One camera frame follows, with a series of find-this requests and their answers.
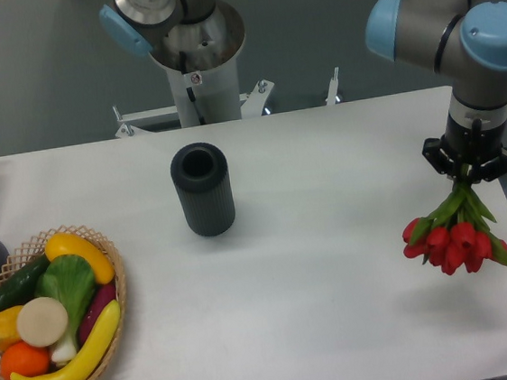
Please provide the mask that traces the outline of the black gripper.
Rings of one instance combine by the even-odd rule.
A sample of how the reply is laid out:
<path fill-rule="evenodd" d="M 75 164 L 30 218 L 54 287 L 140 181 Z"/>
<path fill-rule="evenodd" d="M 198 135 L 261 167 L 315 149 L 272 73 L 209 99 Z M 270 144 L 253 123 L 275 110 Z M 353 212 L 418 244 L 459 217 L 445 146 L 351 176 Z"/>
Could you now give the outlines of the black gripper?
<path fill-rule="evenodd" d="M 447 118 L 445 134 L 426 138 L 422 156 L 439 175 L 467 178 L 471 183 L 494 181 L 507 173 L 507 148 L 502 127 L 483 129 L 479 118 L 462 126 Z"/>

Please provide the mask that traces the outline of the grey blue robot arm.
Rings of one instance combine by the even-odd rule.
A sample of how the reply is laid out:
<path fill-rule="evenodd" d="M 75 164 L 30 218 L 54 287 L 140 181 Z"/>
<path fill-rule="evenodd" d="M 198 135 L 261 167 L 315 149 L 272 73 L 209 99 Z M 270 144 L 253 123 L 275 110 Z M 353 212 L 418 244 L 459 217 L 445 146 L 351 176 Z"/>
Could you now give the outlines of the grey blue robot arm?
<path fill-rule="evenodd" d="M 244 22 L 228 3 L 113 0 L 99 21 L 124 50 L 166 71 L 183 126 L 244 116 L 236 66 Z M 422 150 L 437 172 L 471 183 L 507 173 L 507 3 L 379 0 L 365 41 L 380 57 L 453 80 L 446 131 Z"/>

